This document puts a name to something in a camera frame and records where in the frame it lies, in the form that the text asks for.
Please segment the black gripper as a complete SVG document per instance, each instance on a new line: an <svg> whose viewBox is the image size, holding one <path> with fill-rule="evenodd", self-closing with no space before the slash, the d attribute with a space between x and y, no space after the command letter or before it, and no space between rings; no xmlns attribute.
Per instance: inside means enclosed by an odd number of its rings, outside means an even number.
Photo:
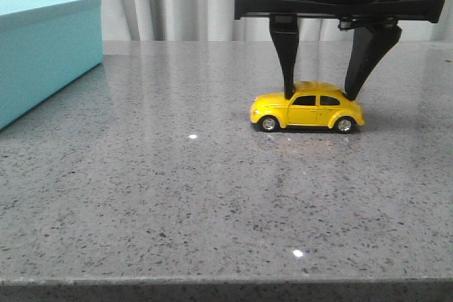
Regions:
<svg viewBox="0 0 453 302"><path fill-rule="evenodd" d="M338 19L342 24L437 23L445 0L234 0L234 17L267 17L284 79L284 94L294 94L298 18ZM355 100L367 77L400 40L398 25L356 28L345 77L345 94Z"/></svg>

